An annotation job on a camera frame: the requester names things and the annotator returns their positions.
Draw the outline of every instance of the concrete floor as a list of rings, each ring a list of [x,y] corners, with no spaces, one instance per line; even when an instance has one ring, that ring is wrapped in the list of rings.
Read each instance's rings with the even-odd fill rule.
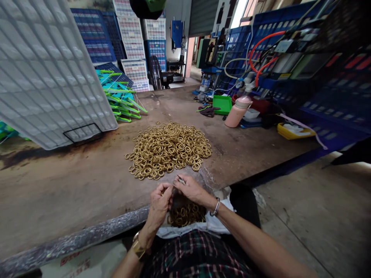
[[[179,87],[193,86],[197,84],[200,84],[201,86],[201,81],[197,81],[191,77],[191,78],[186,78],[184,83],[179,82],[179,83],[169,84],[169,87],[173,89],[173,88],[179,88]],[[153,91],[153,86],[151,84],[150,84],[150,91]]]
[[[371,165],[330,154],[257,188],[263,230],[319,277],[369,277]]]
[[[195,64],[192,64],[191,66],[191,77],[197,81],[201,82],[201,69],[196,68]]]

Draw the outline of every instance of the person's right hand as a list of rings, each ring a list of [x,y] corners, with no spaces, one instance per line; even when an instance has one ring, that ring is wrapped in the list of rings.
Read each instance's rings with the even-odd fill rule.
[[[179,175],[184,181],[185,185],[179,181],[179,177],[176,177],[173,184],[174,186],[183,193],[192,202],[198,205],[204,206],[209,210],[214,210],[217,199],[210,195],[205,189],[203,189],[191,176]]]

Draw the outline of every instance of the black fan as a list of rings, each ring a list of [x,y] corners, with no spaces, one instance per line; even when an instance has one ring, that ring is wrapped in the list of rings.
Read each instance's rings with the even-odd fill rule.
[[[173,83],[174,74],[170,72],[162,72],[160,63],[156,56],[150,57],[150,75],[151,83],[155,91],[162,89],[170,89],[169,84]]]

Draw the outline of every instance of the wooden table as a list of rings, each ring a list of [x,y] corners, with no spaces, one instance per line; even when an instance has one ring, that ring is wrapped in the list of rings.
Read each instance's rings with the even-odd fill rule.
[[[274,128],[231,129],[220,115],[202,116],[195,112],[195,88],[140,93],[148,115],[80,147],[44,151],[21,139],[1,145],[0,261],[144,207],[157,184],[177,173],[218,190],[317,147],[312,140],[288,141]],[[133,150],[132,139],[148,125],[170,120],[201,129],[212,156],[198,173],[188,166],[159,181],[135,179],[128,171],[132,162],[124,158]]]

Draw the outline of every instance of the orange tube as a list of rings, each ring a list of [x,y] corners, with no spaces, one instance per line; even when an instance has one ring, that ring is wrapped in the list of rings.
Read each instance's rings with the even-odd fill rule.
[[[264,67],[262,67],[258,71],[258,73],[256,74],[256,78],[255,78],[255,87],[258,87],[258,84],[259,84],[259,75],[263,72],[263,70],[265,68],[267,68],[268,66],[270,66],[271,64],[273,64],[277,59],[278,59],[278,57],[274,58],[272,61],[270,61],[269,63],[265,64]]]
[[[280,32],[276,32],[276,33],[270,34],[270,35],[266,36],[265,38],[261,39],[261,41],[259,41],[259,42],[254,46],[254,48],[252,49],[252,51],[251,51],[251,53],[250,53],[250,59],[249,59],[250,67],[251,67],[251,69],[252,69],[254,72],[258,72],[258,70],[257,70],[257,69],[254,67],[254,65],[252,64],[251,59],[252,59],[252,55],[253,55],[253,53],[254,53],[256,47],[257,47],[258,45],[260,45],[262,42],[264,42],[266,39],[269,39],[269,38],[274,37],[274,36],[280,36],[280,35],[283,35],[283,34],[285,34],[285,33],[286,33],[286,31],[280,31]]]

